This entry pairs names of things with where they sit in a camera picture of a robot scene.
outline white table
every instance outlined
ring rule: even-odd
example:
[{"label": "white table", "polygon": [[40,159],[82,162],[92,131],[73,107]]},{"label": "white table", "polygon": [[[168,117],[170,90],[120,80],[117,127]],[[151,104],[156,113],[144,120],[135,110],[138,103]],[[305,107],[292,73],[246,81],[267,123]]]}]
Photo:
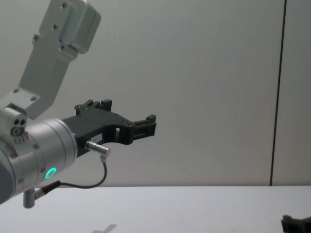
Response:
[{"label": "white table", "polygon": [[60,188],[0,206],[1,233],[281,233],[311,216],[311,187]]}]

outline green light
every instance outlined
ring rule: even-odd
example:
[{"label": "green light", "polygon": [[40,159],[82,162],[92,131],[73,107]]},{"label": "green light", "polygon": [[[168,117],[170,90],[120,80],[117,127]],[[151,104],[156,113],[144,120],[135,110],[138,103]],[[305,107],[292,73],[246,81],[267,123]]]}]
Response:
[{"label": "green light", "polygon": [[50,170],[48,170],[47,174],[45,174],[45,179],[51,178],[53,175],[55,175],[57,169],[55,167],[52,167]]}]

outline sticker label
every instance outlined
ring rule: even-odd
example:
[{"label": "sticker label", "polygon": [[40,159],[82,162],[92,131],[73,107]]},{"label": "sticker label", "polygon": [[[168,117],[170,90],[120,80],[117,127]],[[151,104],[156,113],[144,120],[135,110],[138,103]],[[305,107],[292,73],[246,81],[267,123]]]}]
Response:
[{"label": "sticker label", "polygon": [[92,137],[91,142],[98,143],[98,142],[102,141],[102,139],[103,139],[103,134],[101,133],[95,137]]}]

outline black cable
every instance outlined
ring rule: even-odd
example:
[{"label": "black cable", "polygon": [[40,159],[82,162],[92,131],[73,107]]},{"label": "black cable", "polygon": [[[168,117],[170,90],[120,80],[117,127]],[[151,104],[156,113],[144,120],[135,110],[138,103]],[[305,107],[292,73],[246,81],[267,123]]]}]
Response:
[{"label": "black cable", "polygon": [[104,183],[104,181],[106,180],[106,177],[107,177],[107,165],[106,165],[106,163],[103,163],[103,166],[104,166],[104,177],[97,184],[89,185],[89,186],[82,186],[82,185],[76,185],[76,184],[71,184],[71,183],[60,183],[60,185],[65,185],[65,186],[69,186],[69,187],[73,187],[73,188],[82,188],[82,189],[96,188],[99,185],[101,185],[102,183]]}]

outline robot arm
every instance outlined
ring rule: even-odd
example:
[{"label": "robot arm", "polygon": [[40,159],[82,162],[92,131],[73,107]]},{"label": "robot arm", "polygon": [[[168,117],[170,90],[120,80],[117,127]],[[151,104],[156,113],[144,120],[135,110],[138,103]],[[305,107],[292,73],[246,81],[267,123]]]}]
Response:
[{"label": "robot arm", "polygon": [[64,120],[27,123],[53,104],[70,61],[87,52],[100,19],[86,0],[51,0],[18,88],[0,99],[0,204],[24,192],[31,208],[35,195],[43,196],[34,187],[77,157],[94,150],[105,162],[110,149],[102,144],[128,145],[155,134],[154,115],[129,121],[111,112],[111,100],[77,105],[76,115]]}]

